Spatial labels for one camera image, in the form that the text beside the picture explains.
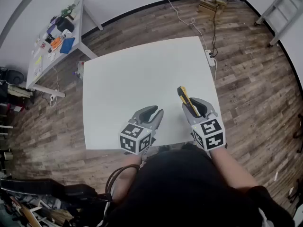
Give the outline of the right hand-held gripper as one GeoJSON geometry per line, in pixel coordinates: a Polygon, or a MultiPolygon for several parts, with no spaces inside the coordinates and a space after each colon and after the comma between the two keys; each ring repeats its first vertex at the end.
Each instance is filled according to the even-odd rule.
{"type": "Polygon", "coordinates": [[[199,116],[194,109],[182,104],[183,112],[191,125],[194,140],[204,151],[210,151],[225,146],[225,128],[221,118],[217,115],[211,103],[191,97],[192,105],[197,109],[199,116]]]}

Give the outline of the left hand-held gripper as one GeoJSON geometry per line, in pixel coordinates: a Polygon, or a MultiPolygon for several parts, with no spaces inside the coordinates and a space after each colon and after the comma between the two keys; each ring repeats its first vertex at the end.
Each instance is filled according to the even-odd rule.
{"type": "Polygon", "coordinates": [[[125,123],[119,133],[121,149],[139,155],[156,141],[154,136],[164,116],[164,110],[159,110],[153,119],[149,120],[157,110],[158,106],[152,105],[134,113],[134,118],[125,123]]]}

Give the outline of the yellow black utility knife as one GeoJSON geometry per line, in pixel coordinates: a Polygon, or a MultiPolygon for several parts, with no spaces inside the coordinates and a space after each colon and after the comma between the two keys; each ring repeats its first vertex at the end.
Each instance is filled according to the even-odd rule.
{"type": "Polygon", "coordinates": [[[192,104],[189,96],[187,95],[187,91],[186,88],[184,86],[180,86],[177,88],[177,93],[178,96],[180,97],[181,101],[183,102],[183,104],[186,106],[186,108],[195,116],[199,116],[198,111],[196,110],[196,108],[194,107],[194,105],[192,104]]]}

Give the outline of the person's left forearm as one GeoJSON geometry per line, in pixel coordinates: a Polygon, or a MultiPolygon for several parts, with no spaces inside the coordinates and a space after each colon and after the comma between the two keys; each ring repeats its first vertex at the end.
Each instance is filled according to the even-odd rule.
{"type": "MultiPolygon", "coordinates": [[[[128,155],[122,167],[128,165],[140,165],[142,163],[142,153],[139,155],[128,155]]],[[[132,185],[135,176],[137,174],[137,170],[133,167],[124,170],[116,179],[113,188],[113,202],[116,204],[120,204],[124,198],[126,197],[130,186],[132,185]]]]}

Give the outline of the person's right forearm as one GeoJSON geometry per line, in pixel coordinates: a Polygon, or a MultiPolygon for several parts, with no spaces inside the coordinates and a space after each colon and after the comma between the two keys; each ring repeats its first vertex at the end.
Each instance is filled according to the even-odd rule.
{"type": "Polygon", "coordinates": [[[230,187],[247,192],[258,186],[255,178],[228,153],[226,148],[213,149],[210,151],[210,156],[230,187]]]}

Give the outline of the person's black shirt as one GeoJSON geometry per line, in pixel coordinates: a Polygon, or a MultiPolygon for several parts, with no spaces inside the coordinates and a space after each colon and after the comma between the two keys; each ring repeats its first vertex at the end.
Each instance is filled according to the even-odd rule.
{"type": "Polygon", "coordinates": [[[264,186],[230,187],[196,145],[157,153],[119,175],[131,167],[135,179],[120,204],[112,200],[105,227],[295,227],[264,186]]]}

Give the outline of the clear bottle with red cap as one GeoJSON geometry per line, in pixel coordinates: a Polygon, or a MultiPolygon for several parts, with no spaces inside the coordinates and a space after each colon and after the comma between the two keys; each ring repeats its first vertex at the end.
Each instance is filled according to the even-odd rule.
{"type": "Polygon", "coordinates": [[[73,74],[78,78],[80,78],[81,80],[83,80],[83,76],[84,76],[84,64],[85,61],[78,61],[76,63],[77,70],[73,72],[73,74]]]}

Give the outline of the wooden crates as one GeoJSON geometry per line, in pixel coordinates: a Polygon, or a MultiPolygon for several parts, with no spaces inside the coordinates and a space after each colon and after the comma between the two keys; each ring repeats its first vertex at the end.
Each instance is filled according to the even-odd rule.
{"type": "Polygon", "coordinates": [[[227,6],[227,0],[200,0],[198,10],[210,16],[220,15],[227,6]]]}

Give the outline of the blue cloth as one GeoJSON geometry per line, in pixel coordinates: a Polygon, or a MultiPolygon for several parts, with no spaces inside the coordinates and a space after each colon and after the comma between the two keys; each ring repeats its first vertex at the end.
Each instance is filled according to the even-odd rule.
{"type": "Polygon", "coordinates": [[[66,38],[62,43],[60,53],[68,54],[72,48],[74,40],[74,37],[66,38]]]}

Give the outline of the white side table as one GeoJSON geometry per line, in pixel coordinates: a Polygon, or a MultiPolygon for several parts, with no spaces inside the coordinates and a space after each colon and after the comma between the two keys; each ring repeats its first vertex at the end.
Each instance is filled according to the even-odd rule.
{"type": "MultiPolygon", "coordinates": [[[[91,13],[89,8],[85,5],[85,0],[76,1],[78,2],[78,4],[75,7],[76,17],[73,21],[75,29],[72,32],[72,37],[74,37],[75,40],[73,42],[70,52],[73,52],[78,49],[82,53],[87,55],[90,59],[97,58],[98,56],[81,41],[83,12],[86,12],[88,14],[91,20],[95,23],[95,25],[97,25],[99,30],[102,31],[103,27],[91,13]]],[[[67,54],[60,53],[61,46],[59,46],[56,50],[52,51],[53,53],[55,53],[55,56],[52,59],[51,56],[48,56],[48,50],[51,49],[50,44],[43,39],[43,33],[40,33],[39,37],[40,41],[34,48],[33,55],[31,55],[26,82],[22,83],[22,86],[25,86],[26,89],[37,90],[51,95],[54,94],[57,97],[64,98],[66,97],[66,95],[60,92],[58,89],[52,90],[50,88],[43,87],[37,84],[39,79],[41,79],[50,69],[53,69],[56,64],[61,62],[67,56],[67,54]],[[42,60],[39,64],[35,65],[35,62],[37,61],[39,56],[42,56],[42,60]]]]}

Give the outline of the orange packet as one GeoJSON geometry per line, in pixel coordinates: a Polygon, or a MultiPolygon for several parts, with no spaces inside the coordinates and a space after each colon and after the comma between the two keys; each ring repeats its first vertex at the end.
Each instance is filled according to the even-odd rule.
{"type": "Polygon", "coordinates": [[[55,38],[51,43],[50,43],[50,46],[51,46],[51,50],[54,51],[56,50],[61,44],[62,44],[63,40],[62,38],[59,36],[57,38],[55,38]]]}

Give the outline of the black round pot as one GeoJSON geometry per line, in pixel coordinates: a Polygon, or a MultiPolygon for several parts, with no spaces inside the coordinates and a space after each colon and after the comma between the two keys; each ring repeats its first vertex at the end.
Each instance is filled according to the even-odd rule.
{"type": "Polygon", "coordinates": [[[63,18],[63,17],[58,17],[56,19],[55,25],[56,25],[57,29],[62,33],[66,29],[69,30],[70,32],[74,31],[74,24],[70,20],[63,18]]]}

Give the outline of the grey metal ladder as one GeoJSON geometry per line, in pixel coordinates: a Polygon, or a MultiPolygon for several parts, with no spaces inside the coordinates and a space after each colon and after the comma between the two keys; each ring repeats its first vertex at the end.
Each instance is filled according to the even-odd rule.
{"type": "Polygon", "coordinates": [[[303,0],[274,0],[267,10],[254,22],[255,26],[266,23],[274,32],[267,47],[274,46],[285,32],[303,14],[303,0]]]}

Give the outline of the green potted plant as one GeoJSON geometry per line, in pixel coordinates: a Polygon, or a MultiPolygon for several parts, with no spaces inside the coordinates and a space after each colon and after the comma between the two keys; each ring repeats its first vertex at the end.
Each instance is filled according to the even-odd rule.
{"type": "Polygon", "coordinates": [[[75,7],[76,7],[75,4],[71,4],[67,8],[61,10],[61,17],[62,18],[68,17],[71,21],[73,21],[74,17],[71,14],[72,14],[75,7]]]}

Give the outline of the black bag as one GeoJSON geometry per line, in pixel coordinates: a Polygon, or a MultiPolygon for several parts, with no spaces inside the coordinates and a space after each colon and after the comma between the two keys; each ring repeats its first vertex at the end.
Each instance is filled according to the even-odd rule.
{"type": "Polygon", "coordinates": [[[24,75],[17,70],[0,67],[0,85],[7,83],[18,86],[24,82],[24,75]]]}

